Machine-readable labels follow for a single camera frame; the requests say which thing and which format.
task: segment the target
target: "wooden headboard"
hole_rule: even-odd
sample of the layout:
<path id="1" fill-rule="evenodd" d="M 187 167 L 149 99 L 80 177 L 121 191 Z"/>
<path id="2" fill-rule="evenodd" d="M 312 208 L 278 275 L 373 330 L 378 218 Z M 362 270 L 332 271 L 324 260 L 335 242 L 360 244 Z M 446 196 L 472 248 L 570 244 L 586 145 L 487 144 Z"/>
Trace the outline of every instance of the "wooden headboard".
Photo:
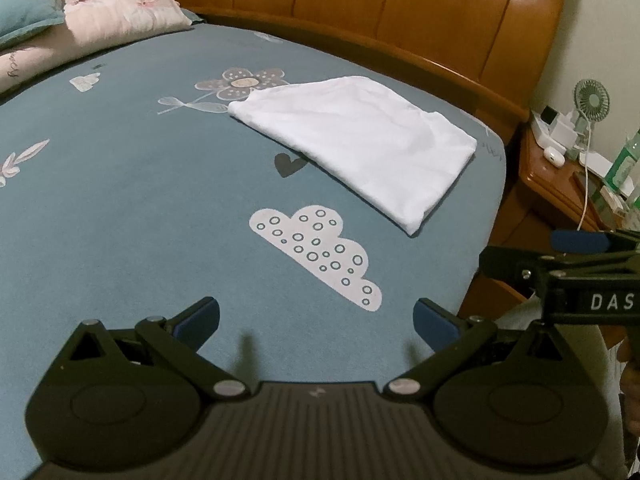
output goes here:
<path id="1" fill-rule="evenodd" d="M 529 119 L 564 0 L 177 0 L 423 88 L 507 143 Z"/>

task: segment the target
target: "green bottle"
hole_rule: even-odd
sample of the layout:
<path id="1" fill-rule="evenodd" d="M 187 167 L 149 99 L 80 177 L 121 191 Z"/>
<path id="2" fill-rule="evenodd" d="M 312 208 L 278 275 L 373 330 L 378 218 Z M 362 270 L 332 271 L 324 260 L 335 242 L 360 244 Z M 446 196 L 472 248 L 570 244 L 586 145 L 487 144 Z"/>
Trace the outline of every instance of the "green bottle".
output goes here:
<path id="1" fill-rule="evenodd" d="M 607 171 L 604 177 L 604 183 L 614 192 L 620 193 L 620 188 L 625 183 L 638 159 L 640 159 L 640 130 L 620 150 L 618 158 L 616 158 L 611 169 Z"/>

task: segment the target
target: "finger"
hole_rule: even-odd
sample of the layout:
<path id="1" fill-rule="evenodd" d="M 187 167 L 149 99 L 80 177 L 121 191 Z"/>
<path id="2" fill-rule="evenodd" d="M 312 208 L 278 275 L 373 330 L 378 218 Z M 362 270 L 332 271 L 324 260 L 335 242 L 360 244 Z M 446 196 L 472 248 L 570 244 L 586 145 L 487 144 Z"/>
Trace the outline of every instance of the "finger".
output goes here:
<path id="1" fill-rule="evenodd" d="M 633 351 L 631 350 L 631 343 L 629 343 L 629 338 L 625 337 L 622 341 L 622 344 L 618 347 L 618 351 L 616 352 L 616 359 L 618 359 L 621 363 L 626 363 L 631 361 L 634 358 Z"/>
<path id="2" fill-rule="evenodd" d="M 627 363 L 620 376 L 620 390 L 640 402 L 640 370 L 634 362 Z"/>
<path id="3" fill-rule="evenodd" d="M 625 397 L 625 426 L 629 433 L 640 437 L 640 402 Z"/>

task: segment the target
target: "metal screw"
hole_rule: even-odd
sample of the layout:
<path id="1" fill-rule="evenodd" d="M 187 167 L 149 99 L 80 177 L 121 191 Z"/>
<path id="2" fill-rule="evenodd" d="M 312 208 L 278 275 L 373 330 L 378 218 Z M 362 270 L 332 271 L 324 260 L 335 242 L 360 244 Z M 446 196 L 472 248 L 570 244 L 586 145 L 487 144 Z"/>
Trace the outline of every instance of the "metal screw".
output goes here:
<path id="1" fill-rule="evenodd" d="M 420 383 L 413 379 L 395 379 L 389 383 L 389 389 L 396 395 L 413 395 L 420 390 Z"/>
<path id="2" fill-rule="evenodd" d="M 218 381 L 213 385 L 213 391 L 223 397 L 237 397 L 243 394 L 245 390 L 246 386 L 244 386 L 244 384 L 233 379 Z"/>

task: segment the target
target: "cloud print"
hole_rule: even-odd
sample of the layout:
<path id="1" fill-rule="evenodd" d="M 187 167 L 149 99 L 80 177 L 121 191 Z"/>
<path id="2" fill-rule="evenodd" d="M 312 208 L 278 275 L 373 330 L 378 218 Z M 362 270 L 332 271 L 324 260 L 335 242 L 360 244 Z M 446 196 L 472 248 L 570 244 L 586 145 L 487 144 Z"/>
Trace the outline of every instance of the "cloud print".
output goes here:
<path id="1" fill-rule="evenodd" d="M 363 278 L 369 266 L 367 252 L 359 243 L 340 238 L 342 218 L 333 209 L 310 205 L 291 218 L 275 209 L 260 209 L 249 226 L 347 300 L 370 312 L 379 309 L 382 292 Z"/>

